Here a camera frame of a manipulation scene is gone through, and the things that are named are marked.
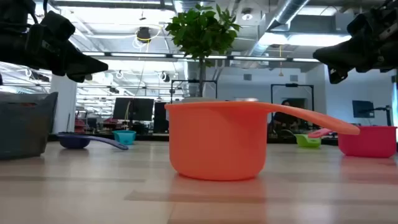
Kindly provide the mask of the green leafy plant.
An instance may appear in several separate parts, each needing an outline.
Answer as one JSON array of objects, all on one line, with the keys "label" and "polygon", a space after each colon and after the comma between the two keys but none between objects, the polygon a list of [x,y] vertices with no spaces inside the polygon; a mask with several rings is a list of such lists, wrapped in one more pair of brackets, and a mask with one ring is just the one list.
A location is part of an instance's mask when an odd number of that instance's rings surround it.
[{"label": "green leafy plant", "polygon": [[184,56],[199,63],[199,94],[203,96],[205,70],[212,67],[209,56],[213,52],[223,55],[232,47],[241,26],[236,23],[236,16],[219,5],[201,6],[197,4],[187,12],[179,12],[169,22],[165,30],[172,36],[174,45],[180,48]]}]

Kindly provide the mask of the black metal rig frame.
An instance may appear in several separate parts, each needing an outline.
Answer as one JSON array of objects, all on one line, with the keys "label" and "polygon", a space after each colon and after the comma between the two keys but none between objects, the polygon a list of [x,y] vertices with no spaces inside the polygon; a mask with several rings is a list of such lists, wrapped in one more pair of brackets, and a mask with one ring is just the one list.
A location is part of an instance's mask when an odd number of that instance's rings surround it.
[{"label": "black metal rig frame", "polygon": [[275,86],[282,86],[286,88],[298,88],[298,87],[309,87],[311,89],[310,96],[311,96],[311,110],[315,111],[315,103],[314,103],[314,85],[302,85],[297,83],[286,83],[286,84],[271,84],[271,104],[274,104],[274,87]]}]

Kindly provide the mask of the grey plastic basket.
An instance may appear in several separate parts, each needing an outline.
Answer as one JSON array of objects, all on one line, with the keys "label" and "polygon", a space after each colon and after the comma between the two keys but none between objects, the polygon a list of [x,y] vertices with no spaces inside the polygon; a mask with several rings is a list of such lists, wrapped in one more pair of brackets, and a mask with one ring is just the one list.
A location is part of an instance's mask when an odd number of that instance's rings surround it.
[{"label": "grey plastic basket", "polygon": [[0,93],[0,160],[40,156],[52,132],[58,93]]}]

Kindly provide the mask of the small teal measuring cup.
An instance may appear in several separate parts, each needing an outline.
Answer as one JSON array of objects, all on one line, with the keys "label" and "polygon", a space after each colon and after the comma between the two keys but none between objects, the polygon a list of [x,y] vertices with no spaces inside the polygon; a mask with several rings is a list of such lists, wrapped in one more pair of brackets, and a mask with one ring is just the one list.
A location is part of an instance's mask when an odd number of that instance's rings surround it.
[{"label": "small teal measuring cup", "polygon": [[136,132],[131,131],[131,130],[117,130],[113,131],[114,134],[114,139],[123,145],[133,145],[135,138],[136,138]]}]

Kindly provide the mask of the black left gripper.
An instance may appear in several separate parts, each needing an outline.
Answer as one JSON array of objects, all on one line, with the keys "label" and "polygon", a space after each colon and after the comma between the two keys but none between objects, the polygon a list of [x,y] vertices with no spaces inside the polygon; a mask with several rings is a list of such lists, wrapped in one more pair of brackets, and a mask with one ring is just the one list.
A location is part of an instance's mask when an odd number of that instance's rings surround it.
[{"label": "black left gripper", "polygon": [[77,83],[92,80],[92,74],[108,70],[108,65],[76,49],[69,41],[58,40],[45,26],[32,24],[26,38],[26,53],[36,67],[55,75],[67,75]]}]

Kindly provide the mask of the person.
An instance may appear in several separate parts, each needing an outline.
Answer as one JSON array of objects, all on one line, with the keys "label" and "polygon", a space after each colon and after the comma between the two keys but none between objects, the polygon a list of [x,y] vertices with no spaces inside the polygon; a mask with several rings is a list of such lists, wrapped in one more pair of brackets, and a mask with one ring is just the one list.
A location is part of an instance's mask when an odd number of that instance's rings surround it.
[{"label": "person", "polygon": [[305,132],[302,121],[290,114],[276,112],[269,123],[271,135],[278,138],[290,138]]}]

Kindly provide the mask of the large orange measuring cup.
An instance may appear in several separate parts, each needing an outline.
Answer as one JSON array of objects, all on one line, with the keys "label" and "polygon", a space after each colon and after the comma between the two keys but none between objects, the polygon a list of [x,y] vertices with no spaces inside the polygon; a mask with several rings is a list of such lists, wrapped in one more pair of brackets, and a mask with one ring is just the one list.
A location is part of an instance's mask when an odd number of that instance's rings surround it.
[{"label": "large orange measuring cup", "polygon": [[254,101],[167,104],[169,157],[181,175],[201,180],[244,180],[266,163],[267,116],[289,114],[341,134],[357,126],[315,111]]}]

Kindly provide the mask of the lime green measuring cup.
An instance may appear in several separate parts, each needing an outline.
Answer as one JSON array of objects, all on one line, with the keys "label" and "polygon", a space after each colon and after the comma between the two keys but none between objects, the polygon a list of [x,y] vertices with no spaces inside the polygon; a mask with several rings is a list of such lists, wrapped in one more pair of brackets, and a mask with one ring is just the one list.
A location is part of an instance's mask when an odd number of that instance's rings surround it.
[{"label": "lime green measuring cup", "polygon": [[295,138],[299,147],[319,148],[322,143],[320,138],[310,138],[307,134],[296,134]]}]

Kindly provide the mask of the large black monitor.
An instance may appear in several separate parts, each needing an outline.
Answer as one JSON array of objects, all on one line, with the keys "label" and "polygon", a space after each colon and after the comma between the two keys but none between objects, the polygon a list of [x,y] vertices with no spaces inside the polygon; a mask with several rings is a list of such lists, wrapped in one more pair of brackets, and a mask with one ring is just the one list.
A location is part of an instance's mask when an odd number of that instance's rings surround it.
[{"label": "large black monitor", "polygon": [[154,100],[148,98],[116,98],[113,119],[151,121]]}]

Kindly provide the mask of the black aluminium table frame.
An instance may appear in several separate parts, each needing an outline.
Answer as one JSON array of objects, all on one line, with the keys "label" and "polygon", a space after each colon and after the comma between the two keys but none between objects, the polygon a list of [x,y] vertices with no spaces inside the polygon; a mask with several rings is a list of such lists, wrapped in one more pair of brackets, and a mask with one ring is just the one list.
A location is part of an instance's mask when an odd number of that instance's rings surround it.
[{"label": "black aluminium table frame", "polygon": [[[114,140],[114,134],[93,134],[94,137],[106,138]],[[58,137],[56,134],[49,134],[48,142],[58,141]],[[160,141],[160,142],[167,142],[169,141],[169,135],[137,135],[136,141]],[[296,144],[296,138],[268,138],[268,144]],[[324,138],[321,141],[322,145],[327,146],[337,146],[338,140],[337,138]]]}]

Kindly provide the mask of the pink measuring cup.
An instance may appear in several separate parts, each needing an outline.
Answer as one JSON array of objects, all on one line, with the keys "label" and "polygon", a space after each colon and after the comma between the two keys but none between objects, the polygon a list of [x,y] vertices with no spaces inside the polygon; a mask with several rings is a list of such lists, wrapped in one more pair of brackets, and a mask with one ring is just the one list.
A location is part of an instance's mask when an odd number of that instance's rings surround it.
[{"label": "pink measuring cup", "polygon": [[321,128],[308,134],[310,138],[320,138],[335,132],[338,147],[346,156],[390,158],[396,153],[395,126],[355,126],[345,124],[334,128]]}]

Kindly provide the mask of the small dark monitor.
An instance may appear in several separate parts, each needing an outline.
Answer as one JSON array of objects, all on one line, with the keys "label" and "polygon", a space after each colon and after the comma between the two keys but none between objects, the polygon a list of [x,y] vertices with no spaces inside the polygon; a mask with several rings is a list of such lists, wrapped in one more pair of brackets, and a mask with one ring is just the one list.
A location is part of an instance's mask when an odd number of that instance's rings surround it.
[{"label": "small dark monitor", "polygon": [[374,118],[374,105],[372,101],[353,100],[354,118]]}]

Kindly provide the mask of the black ceiling device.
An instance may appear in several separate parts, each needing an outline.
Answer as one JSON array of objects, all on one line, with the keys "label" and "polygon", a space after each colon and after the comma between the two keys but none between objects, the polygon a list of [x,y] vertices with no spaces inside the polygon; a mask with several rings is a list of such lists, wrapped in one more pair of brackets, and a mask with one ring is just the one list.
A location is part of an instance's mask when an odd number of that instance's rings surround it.
[{"label": "black ceiling device", "polygon": [[139,42],[142,42],[142,43],[150,42],[150,40],[151,40],[150,28],[149,27],[140,27],[136,34],[136,38]]}]

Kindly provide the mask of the narrow black monitor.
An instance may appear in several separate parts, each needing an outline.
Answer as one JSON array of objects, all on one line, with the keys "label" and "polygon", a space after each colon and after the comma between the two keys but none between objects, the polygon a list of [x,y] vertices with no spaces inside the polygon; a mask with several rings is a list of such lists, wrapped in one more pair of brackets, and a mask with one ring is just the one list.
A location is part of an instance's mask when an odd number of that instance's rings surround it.
[{"label": "narrow black monitor", "polygon": [[169,121],[166,119],[165,103],[155,103],[154,106],[154,132],[166,133],[169,130]]}]

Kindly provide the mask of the dark purple measuring cup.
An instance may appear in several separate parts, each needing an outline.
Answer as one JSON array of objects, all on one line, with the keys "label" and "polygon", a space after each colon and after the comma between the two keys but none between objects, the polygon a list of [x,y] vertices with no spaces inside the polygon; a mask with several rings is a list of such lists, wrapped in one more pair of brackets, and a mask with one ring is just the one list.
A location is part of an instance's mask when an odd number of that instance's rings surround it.
[{"label": "dark purple measuring cup", "polygon": [[91,141],[98,141],[105,144],[109,144],[117,149],[126,151],[129,148],[126,145],[118,143],[115,140],[90,136],[85,134],[70,134],[70,133],[62,133],[57,134],[58,140],[60,141],[61,146],[66,149],[83,149],[90,144]]}]

